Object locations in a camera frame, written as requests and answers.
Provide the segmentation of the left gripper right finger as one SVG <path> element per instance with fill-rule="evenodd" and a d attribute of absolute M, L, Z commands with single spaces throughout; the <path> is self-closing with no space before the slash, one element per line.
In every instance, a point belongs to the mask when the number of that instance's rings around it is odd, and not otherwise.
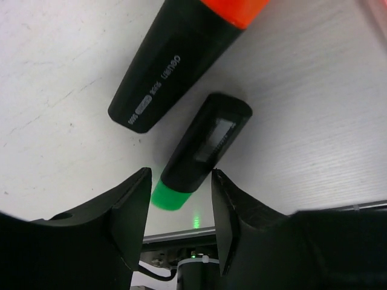
<path fill-rule="evenodd" d="M 226 289 L 385 289 L 386 212 L 284 215 L 211 177 L 220 273 Z"/>

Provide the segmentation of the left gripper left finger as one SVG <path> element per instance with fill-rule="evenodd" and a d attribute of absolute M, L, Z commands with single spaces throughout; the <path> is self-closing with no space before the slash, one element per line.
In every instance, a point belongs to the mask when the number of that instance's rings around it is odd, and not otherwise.
<path fill-rule="evenodd" d="M 151 197 L 144 167 L 49 220 L 1 214 L 2 289 L 129 289 Z"/>

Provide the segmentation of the green highlighter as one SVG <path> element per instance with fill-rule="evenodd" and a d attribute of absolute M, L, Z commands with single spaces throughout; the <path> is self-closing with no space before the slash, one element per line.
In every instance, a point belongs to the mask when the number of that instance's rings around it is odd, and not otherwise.
<path fill-rule="evenodd" d="M 179 210 L 196 192 L 252 117 L 243 100 L 222 93 L 208 95 L 151 195 L 156 207 Z"/>

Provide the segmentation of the orange highlighter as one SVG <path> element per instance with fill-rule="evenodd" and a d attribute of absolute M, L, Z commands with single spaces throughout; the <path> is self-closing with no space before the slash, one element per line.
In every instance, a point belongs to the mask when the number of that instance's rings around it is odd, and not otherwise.
<path fill-rule="evenodd" d="M 148 132 L 250 26 L 268 1 L 164 1 L 108 115 Z"/>

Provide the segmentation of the orange refill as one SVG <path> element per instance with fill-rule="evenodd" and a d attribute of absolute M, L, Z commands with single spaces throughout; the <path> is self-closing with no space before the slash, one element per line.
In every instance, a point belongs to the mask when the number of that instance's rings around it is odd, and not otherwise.
<path fill-rule="evenodd" d="M 386 48 L 386 1 L 366 0 L 361 1 L 366 17 L 375 29 L 380 43 Z"/>

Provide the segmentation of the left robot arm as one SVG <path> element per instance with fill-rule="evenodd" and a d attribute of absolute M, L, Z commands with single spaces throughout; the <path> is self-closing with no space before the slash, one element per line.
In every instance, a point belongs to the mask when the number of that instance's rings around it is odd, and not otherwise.
<path fill-rule="evenodd" d="M 1 214 L 2 289 L 129 289 L 152 172 L 49 220 Z M 183 258 L 178 289 L 385 289 L 386 211 L 285 216 L 212 172 L 216 258 Z"/>

